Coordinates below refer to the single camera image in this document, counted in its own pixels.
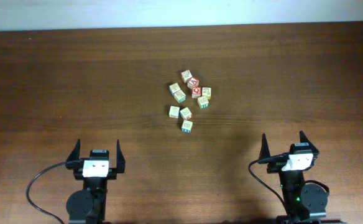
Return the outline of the green edged wooden block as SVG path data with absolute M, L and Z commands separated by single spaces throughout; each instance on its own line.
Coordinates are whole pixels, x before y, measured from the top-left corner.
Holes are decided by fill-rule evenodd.
M 201 88 L 201 96 L 205 96 L 208 100 L 211 99 L 211 88 L 210 87 L 202 87 Z

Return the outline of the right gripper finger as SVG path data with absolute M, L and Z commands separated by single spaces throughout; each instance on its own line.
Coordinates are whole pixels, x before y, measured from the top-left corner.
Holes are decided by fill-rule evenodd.
M 319 155 L 319 150 L 314 146 L 313 143 L 306 137 L 305 133 L 303 131 L 299 132 L 299 138 L 301 143 L 307 143 L 308 148 L 312 151 L 314 156 Z
M 261 141 L 261 148 L 260 148 L 260 154 L 259 154 L 259 160 L 266 160 L 270 158 L 270 150 L 269 145 L 267 142 L 267 138 L 265 133 L 262 134 L 262 141 Z

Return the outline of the blue edged number block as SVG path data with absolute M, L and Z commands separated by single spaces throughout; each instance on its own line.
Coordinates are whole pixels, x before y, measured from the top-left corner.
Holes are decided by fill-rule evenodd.
M 181 130 L 185 133 L 191 133 L 191 129 L 193 127 L 193 122 L 184 120 L 181 126 Z

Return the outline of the red edged number block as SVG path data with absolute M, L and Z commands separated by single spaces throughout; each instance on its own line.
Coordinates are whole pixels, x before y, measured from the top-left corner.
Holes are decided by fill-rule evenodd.
M 192 113 L 191 113 L 191 111 L 190 111 L 190 109 L 188 107 L 185 107 L 182 110 L 180 110 L 180 116 L 184 120 L 189 120 L 189 119 L 192 118 Z

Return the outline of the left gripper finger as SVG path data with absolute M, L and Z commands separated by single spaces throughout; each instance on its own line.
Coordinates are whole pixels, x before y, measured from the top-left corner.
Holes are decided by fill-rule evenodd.
M 67 169 L 78 169 L 80 167 L 80 140 L 78 139 L 74 149 L 66 159 Z
M 121 151 L 120 142 L 117 140 L 117 146 L 116 146 L 116 173 L 117 174 L 123 174 L 125 172 L 126 168 L 126 160 L 124 158 L 124 155 Z

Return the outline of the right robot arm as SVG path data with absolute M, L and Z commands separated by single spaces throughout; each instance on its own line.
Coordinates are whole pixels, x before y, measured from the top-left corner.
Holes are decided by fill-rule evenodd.
M 329 187 L 316 180 L 306 180 L 304 171 L 310 170 L 318 158 L 319 150 L 299 132 L 300 142 L 290 146 L 283 154 L 271 155 L 266 135 L 262 135 L 258 164 L 267 165 L 267 173 L 278 174 L 281 199 L 286 215 L 278 216 L 277 223 L 342 223 L 341 220 L 327 220 L 326 206 Z

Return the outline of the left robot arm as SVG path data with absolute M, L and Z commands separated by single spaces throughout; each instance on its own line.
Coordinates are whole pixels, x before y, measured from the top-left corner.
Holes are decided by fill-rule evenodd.
M 125 172 L 126 160 L 120 144 L 116 143 L 116 166 L 109 165 L 108 150 L 92 150 L 88 158 L 80 157 L 80 141 L 66 159 L 66 168 L 73 171 L 76 180 L 83 181 L 83 188 L 67 200 L 69 224 L 103 223 L 106 211 L 106 194 L 109 180 Z

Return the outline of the green number wooden block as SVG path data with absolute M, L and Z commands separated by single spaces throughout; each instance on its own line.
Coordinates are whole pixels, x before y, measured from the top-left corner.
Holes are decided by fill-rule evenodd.
M 201 96 L 197 99 L 198 106 L 203 109 L 209 106 L 209 101 L 206 96 Z

